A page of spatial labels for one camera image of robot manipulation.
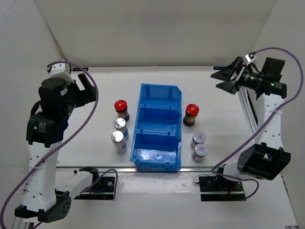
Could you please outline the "red-lid sauce jar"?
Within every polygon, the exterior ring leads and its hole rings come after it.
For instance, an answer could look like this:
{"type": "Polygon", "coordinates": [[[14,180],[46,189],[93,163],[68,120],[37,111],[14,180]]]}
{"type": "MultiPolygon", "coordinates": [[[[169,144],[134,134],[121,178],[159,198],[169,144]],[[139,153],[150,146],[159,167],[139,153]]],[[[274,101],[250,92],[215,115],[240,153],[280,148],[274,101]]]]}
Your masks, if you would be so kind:
{"type": "Polygon", "coordinates": [[[195,123],[196,117],[199,114],[199,107],[196,104],[188,104],[185,109],[183,123],[185,126],[192,126],[195,123]]]}
{"type": "Polygon", "coordinates": [[[117,113],[118,118],[124,119],[126,122],[129,121],[129,113],[128,113],[128,106],[125,100],[117,100],[114,103],[114,108],[117,113]]]}

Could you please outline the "silver-lid blue-label bottle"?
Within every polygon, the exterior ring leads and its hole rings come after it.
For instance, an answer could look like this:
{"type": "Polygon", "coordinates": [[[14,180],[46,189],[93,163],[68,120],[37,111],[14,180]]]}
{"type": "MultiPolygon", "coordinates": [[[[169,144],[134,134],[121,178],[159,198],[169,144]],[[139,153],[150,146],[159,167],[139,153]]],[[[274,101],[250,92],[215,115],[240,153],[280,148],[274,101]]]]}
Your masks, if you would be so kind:
{"type": "Polygon", "coordinates": [[[121,131],[123,133],[125,140],[129,139],[129,131],[128,131],[125,119],[117,118],[114,120],[113,125],[117,131],[121,131]]]}
{"type": "Polygon", "coordinates": [[[111,135],[111,140],[116,148],[117,153],[122,154],[127,151],[125,137],[121,131],[114,131],[111,135]]]}

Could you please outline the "white-lid spice jar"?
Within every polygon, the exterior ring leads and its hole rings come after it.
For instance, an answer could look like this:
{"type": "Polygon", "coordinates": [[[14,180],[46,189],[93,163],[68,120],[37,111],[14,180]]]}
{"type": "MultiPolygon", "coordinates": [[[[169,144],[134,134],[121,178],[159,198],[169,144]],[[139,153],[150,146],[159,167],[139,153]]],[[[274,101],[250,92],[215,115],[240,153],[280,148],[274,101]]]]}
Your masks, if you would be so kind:
{"type": "Polygon", "coordinates": [[[206,135],[203,132],[194,133],[190,141],[190,146],[195,149],[197,144],[204,144],[206,141],[206,135]]]}
{"type": "Polygon", "coordinates": [[[201,162],[203,161],[207,153],[208,153],[208,148],[205,144],[197,144],[193,149],[192,159],[195,162],[201,162]]]}

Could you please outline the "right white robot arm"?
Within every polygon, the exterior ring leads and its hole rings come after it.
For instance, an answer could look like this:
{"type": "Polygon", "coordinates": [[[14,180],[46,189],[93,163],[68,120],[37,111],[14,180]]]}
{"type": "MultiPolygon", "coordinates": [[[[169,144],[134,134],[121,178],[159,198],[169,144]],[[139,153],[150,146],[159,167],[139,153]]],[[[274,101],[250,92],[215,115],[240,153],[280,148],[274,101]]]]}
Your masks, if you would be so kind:
{"type": "Polygon", "coordinates": [[[253,63],[245,64],[237,57],[230,65],[211,75],[220,80],[216,87],[230,94],[240,89],[252,89],[257,101],[257,131],[254,144],[243,151],[233,164],[216,166],[214,186],[221,191],[231,180],[273,180],[290,162],[291,154],[284,151],[281,139],[282,109],[287,86],[280,82],[284,60],[267,57],[260,72],[252,71],[253,63]]]}

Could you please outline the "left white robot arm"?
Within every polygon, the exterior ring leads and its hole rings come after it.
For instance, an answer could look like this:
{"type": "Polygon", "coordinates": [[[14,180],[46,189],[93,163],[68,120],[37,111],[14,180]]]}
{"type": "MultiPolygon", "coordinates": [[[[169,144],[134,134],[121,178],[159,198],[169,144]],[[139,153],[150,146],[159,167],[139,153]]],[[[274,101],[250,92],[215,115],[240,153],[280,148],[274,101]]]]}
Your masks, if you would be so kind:
{"type": "Polygon", "coordinates": [[[84,189],[95,191],[100,185],[98,169],[82,167],[70,183],[55,187],[59,146],[73,110],[95,102],[96,91],[84,73],[78,75],[84,90],[76,81],[60,77],[44,80],[39,87],[40,100],[34,104],[27,124],[30,176],[26,178],[25,196],[15,208],[15,216],[36,218],[50,223],[67,216],[71,201],[84,189]]]}

